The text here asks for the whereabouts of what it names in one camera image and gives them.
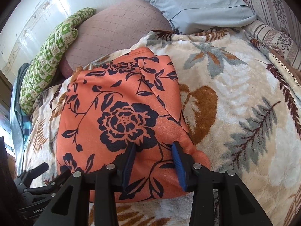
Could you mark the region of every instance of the leaf patterned blanket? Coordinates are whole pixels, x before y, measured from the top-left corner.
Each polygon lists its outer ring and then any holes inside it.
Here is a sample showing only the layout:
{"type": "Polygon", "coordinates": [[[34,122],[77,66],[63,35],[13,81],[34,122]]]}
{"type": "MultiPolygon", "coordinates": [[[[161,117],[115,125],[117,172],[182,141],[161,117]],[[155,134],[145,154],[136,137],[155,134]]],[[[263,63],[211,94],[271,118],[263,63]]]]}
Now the leaf patterned blanket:
{"type": "MultiPolygon", "coordinates": [[[[171,58],[192,141],[208,156],[211,170],[234,169],[273,225],[289,225],[301,203],[301,87],[295,74],[241,28],[197,35],[153,31],[130,49],[85,69],[145,46],[171,58]]],[[[57,175],[56,137],[64,94],[81,70],[35,102],[25,169],[42,161],[51,168],[33,186],[57,175]]],[[[192,196],[117,204],[119,224],[188,225],[192,196]]],[[[94,225],[93,211],[91,204],[89,225],[94,225]]]]}

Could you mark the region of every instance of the green patterned cloth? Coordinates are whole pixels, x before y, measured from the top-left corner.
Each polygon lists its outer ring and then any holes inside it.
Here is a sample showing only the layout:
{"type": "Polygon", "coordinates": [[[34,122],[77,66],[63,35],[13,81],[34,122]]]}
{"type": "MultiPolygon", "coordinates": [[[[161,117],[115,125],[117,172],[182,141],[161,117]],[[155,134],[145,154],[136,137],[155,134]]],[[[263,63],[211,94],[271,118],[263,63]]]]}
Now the green patterned cloth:
{"type": "Polygon", "coordinates": [[[27,115],[32,113],[37,96],[53,79],[64,52],[75,41],[75,27],[94,15],[95,11],[89,7],[77,11],[59,24],[42,45],[24,76],[20,90],[20,107],[27,115]]]}

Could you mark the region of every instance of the folded orange fabric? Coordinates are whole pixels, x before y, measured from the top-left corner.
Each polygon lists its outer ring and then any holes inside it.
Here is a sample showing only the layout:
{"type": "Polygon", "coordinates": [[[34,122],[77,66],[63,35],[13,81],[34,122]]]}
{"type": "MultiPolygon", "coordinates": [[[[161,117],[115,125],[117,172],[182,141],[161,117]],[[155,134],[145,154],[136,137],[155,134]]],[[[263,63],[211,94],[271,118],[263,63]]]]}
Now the folded orange fabric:
{"type": "Polygon", "coordinates": [[[116,202],[184,195],[171,156],[178,141],[185,153],[210,168],[197,151],[183,117],[178,77],[169,56],[142,47],[110,63],[82,71],[68,86],[57,140],[60,171],[96,171],[129,143],[137,154],[129,186],[116,202]]]}

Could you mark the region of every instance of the orange garment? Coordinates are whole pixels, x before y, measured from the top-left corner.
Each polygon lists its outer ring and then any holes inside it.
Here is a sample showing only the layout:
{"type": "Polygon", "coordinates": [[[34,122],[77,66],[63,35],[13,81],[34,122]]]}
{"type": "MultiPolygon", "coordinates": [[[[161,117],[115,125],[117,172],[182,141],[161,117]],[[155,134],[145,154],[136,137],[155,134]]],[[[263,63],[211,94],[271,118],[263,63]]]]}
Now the orange garment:
{"type": "Polygon", "coordinates": [[[136,144],[129,186],[116,202],[184,195],[171,156],[178,141],[184,152],[210,168],[193,145],[183,116],[178,77],[169,56],[142,47],[110,63],[82,71],[70,83],[57,140],[60,171],[101,169],[136,144]]]}

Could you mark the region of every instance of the beige blanket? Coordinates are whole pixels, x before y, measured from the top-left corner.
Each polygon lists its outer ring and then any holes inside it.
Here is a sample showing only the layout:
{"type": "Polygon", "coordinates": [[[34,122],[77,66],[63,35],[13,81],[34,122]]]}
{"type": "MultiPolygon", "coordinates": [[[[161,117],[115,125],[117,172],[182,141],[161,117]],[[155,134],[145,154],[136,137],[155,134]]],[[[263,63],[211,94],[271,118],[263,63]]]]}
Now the beige blanket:
{"type": "MultiPolygon", "coordinates": [[[[301,87],[294,75],[241,28],[199,35],[150,32],[130,49],[85,69],[142,46],[170,56],[192,140],[208,155],[211,169],[234,169],[273,225],[287,226],[301,204],[301,87]]],[[[56,135],[61,135],[59,114],[70,81],[46,90],[35,103],[24,164],[29,169],[46,161],[51,168],[33,186],[57,175],[56,135]]],[[[192,194],[119,204],[119,225],[188,225],[191,205],[192,194]]],[[[91,205],[90,225],[93,211],[91,205]]]]}

